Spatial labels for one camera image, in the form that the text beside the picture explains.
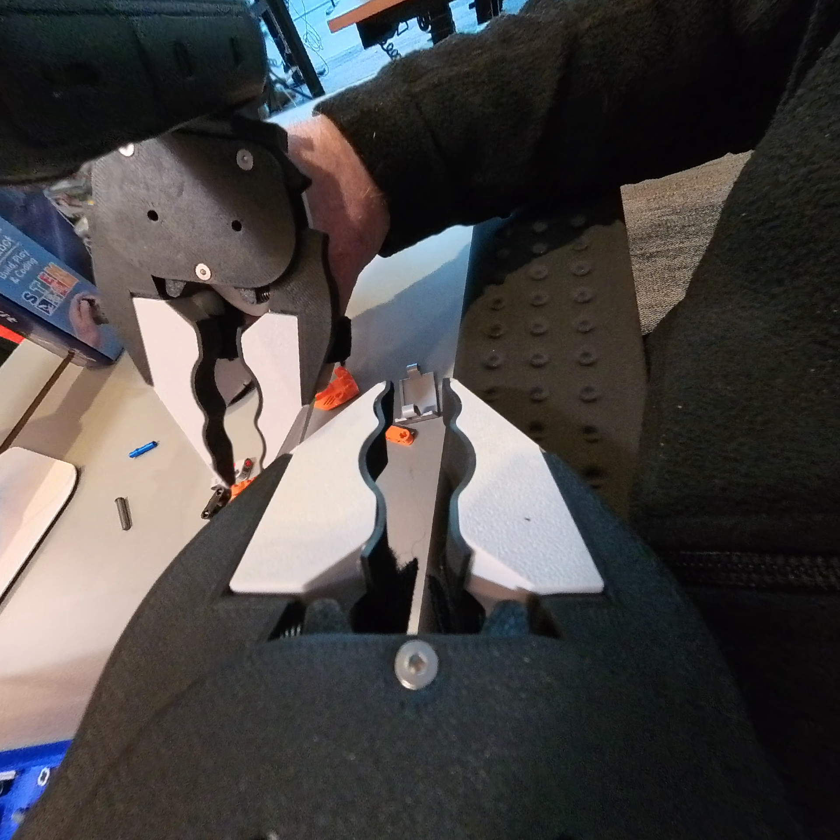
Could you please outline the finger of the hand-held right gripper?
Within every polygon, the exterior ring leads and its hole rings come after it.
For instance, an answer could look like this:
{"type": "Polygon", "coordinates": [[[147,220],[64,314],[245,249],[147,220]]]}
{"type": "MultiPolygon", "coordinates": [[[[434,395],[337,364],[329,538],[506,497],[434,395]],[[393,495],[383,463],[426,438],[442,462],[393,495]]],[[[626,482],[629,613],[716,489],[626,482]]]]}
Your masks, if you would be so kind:
{"type": "Polygon", "coordinates": [[[154,391],[215,477],[231,486],[234,451],[215,377],[220,318],[203,313],[194,298],[134,297],[133,307],[154,391]]]}
{"type": "Polygon", "coordinates": [[[260,464],[280,454],[302,409],[298,319],[268,311],[239,336],[239,354],[259,394],[255,424],[264,444],[260,464]]]}

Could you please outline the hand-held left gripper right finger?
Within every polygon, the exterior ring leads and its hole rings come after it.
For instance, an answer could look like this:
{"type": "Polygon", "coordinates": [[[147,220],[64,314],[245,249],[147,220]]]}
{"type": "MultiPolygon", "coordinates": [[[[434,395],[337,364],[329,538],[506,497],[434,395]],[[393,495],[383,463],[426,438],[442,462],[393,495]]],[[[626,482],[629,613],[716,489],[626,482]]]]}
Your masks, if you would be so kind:
{"type": "Polygon", "coordinates": [[[604,581],[541,447],[456,379],[454,430],[473,460],[455,494],[474,597],[600,594],[604,581]]]}

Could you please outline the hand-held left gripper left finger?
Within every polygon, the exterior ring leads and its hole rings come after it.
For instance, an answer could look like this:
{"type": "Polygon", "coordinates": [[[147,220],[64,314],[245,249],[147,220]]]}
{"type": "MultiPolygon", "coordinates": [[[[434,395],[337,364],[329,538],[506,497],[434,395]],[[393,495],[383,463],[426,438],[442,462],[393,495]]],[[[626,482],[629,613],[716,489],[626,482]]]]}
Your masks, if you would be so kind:
{"type": "Polygon", "coordinates": [[[374,385],[297,446],[235,571],[239,594],[358,599],[394,573],[385,500],[393,384],[374,385]]]}

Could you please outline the orange wing panel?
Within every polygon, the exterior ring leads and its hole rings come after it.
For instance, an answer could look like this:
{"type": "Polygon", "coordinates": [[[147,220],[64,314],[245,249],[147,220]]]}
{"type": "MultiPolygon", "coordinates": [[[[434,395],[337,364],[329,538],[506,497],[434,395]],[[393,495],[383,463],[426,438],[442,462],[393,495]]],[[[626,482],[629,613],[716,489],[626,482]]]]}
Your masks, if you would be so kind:
{"type": "Polygon", "coordinates": [[[333,411],[352,401],[360,393],[353,375],[342,364],[336,364],[330,383],[316,394],[313,407],[320,411],[333,411]]]}

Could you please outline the person's right forearm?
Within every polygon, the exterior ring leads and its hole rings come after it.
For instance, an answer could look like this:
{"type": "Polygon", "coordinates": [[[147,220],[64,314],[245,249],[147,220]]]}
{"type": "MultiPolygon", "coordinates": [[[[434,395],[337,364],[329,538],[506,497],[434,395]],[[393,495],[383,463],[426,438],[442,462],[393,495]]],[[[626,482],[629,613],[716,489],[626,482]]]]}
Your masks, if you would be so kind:
{"type": "Polygon", "coordinates": [[[755,149],[837,34],[838,2],[529,2],[316,110],[384,193],[389,256],[755,149]]]}

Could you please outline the person's right hand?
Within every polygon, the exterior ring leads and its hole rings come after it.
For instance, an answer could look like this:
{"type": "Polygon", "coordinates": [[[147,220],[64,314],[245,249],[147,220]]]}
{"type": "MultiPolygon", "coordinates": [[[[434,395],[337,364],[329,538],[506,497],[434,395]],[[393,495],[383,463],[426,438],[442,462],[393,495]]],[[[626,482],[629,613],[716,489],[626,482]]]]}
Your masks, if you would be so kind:
{"type": "Polygon", "coordinates": [[[385,196],[328,118],[294,123],[287,135],[290,159],[311,180],[305,192],[311,225],[329,238],[329,267],[344,313],[360,273],[389,231],[385,196]]]}

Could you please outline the grey flat brick piece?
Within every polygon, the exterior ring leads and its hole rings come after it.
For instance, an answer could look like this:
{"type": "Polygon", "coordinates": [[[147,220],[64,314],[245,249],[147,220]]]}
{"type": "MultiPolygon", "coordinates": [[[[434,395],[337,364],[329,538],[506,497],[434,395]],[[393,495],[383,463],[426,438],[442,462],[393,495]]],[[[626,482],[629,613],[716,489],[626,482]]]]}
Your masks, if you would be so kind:
{"type": "Polygon", "coordinates": [[[411,426],[440,416],[435,374],[423,373],[417,363],[406,367],[406,375],[398,383],[398,395],[400,412],[395,414],[395,425],[411,426]]]}

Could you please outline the robot kit box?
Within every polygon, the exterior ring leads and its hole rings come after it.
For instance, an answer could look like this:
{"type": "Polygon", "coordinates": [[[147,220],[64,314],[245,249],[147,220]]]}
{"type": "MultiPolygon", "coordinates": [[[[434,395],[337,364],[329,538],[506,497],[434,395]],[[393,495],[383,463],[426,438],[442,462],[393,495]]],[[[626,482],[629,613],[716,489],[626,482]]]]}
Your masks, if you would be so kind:
{"type": "Polygon", "coordinates": [[[40,190],[1,189],[2,326],[82,366],[123,351],[70,221],[40,190]]]}

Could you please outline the dark perforated panel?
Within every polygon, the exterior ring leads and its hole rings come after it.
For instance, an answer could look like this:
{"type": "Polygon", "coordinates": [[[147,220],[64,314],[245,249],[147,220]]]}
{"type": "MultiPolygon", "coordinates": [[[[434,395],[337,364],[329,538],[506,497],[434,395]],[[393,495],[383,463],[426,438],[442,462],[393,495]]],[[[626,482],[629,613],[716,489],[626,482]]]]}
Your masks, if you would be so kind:
{"type": "Polygon", "coordinates": [[[647,372],[619,189],[474,226],[455,378],[628,518],[647,372]]]}

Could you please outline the blue plastic bin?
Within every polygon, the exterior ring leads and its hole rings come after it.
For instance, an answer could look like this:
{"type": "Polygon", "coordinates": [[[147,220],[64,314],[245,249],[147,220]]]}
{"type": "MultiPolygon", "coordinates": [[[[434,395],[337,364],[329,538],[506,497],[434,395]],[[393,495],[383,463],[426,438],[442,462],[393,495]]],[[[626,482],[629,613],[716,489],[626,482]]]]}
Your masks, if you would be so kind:
{"type": "Polygon", "coordinates": [[[71,740],[1,752],[1,838],[12,838],[46,789],[71,740]]]}

